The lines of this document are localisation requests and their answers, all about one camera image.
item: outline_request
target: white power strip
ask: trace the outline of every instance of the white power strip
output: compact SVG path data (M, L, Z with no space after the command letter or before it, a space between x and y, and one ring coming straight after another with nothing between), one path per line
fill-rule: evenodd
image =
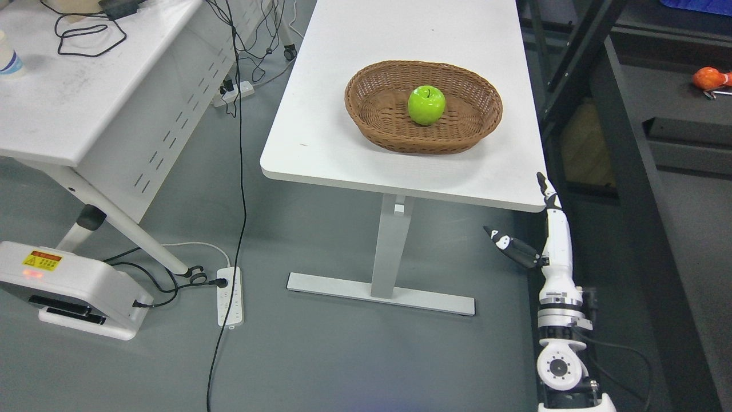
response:
M226 92L223 95L214 95L213 100L211 100L211 104L214 107L221 107L224 106L226 103L233 103L239 96L239 89L242 91L242 98L254 94L254 86L252 86L250 82L245 80L242 83L239 83L238 89L237 85L234 84L234 90Z
M242 270L236 268L236 279L231 283L234 277L234 267L219 269L216 272L217 278L224 278L228 282L226 287L216 288L216 301L219 326L223 326L226 310L228 309L229 300L231 300L231 311L226 319L226 325L229 329L244 323L244 296L242 294Z

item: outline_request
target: white robotic arm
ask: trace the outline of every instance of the white robotic arm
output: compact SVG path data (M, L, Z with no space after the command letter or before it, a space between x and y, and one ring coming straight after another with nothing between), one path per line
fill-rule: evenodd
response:
M537 373L545 386L545 400L539 412L616 412L607 394L600 394L597 382L589 377L577 352L586 344L575 338L573 327L592 330L592 322L582 312L582 288L572 280L572 240L567 217L556 190L537 173L547 210L548 236L539 255L521 240L484 227L501 252L525 268L541 268L546 278L539 292L537 314L539 343L544 347L537 358Z

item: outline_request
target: orange object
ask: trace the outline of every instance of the orange object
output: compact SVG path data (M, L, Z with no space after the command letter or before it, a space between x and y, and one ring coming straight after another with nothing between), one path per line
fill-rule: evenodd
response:
M712 90L721 86L732 86L732 73L720 73L713 67L702 67L694 73L694 85L702 90Z

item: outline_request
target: wicker basket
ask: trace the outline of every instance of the wicker basket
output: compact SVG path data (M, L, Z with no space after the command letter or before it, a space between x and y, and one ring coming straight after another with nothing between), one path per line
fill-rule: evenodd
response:
M407 111L409 93L429 84L447 101L438 122L421 126ZM346 86L346 109L372 143L403 153L464 152L496 129L503 106L477 74L444 63L388 60L361 69Z

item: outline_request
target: yellow warning sticker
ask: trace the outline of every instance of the yellow warning sticker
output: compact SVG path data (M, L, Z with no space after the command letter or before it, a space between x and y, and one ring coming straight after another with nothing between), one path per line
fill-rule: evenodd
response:
M61 262L61 257L55 254L45 253L44 251L34 250L23 261L24 265L34 268L43 269L44 271L53 271Z

